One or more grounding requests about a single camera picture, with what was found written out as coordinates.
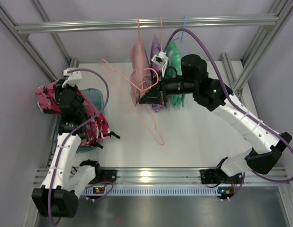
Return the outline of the pink patterned trousers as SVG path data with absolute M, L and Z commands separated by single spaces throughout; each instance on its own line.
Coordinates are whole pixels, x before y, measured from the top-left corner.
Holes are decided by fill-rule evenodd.
M 81 138 L 79 148 L 100 148 L 101 141 L 112 136 L 121 137 L 111 131 L 103 114 L 99 112 L 92 101 L 78 89 L 76 85 L 66 85 L 64 80 L 53 81 L 36 89 L 36 101 L 45 114 L 54 114 L 58 118 L 58 134 L 71 132 L 87 120 L 87 124 L 80 127 L 73 135 Z

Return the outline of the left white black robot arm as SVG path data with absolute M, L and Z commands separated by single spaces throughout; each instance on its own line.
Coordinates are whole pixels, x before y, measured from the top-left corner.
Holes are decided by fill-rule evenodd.
M 75 175 L 71 168 L 76 152 L 84 139 L 85 122 L 88 119 L 84 97 L 77 86 L 53 85 L 54 97 L 50 100 L 60 109 L 57 145 L 52 163 L 39 188 L 34 188 L 32 199 L 41 216 L 72 218 L 79 198 L 89 183 L 96 178 L 97 161 L 84 161 Z

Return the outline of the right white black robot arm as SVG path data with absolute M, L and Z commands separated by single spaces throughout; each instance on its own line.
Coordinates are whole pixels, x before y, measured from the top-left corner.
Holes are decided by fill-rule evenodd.
M 200 56 L 182 57 L 181 71 L 181 76 L 162 78 L 139 103 L 158 105 L 168 95 L 192 94 L 195 102 L 224 119 L 252 145 L 241 154 L 224 158 L 216 171 L 227 176 L 245 171 L 268 174 L 290 143 L 291 135 L 270 129 L 251 114 L 228 86 L 208 76 L 207 63 Z

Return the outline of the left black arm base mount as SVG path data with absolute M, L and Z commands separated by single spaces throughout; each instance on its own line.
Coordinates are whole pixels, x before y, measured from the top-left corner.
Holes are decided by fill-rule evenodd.
M 117 179 L 117 170 L 100 169 L 100 170 L 96 170 L 96 176 L 93 180 L 93 183 L 99 183 L 104 181 L 114 183 L 116 179 Z

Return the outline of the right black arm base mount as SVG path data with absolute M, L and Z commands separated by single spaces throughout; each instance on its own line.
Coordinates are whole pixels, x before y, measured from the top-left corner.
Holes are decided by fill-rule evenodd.
M 240 184 L 243 180 L 242 174 L 234 176 L 227 176 L 221 169 L 201 169 L 200 177 L 202 184 L 206 185 L 220 185 L 220 184 Z

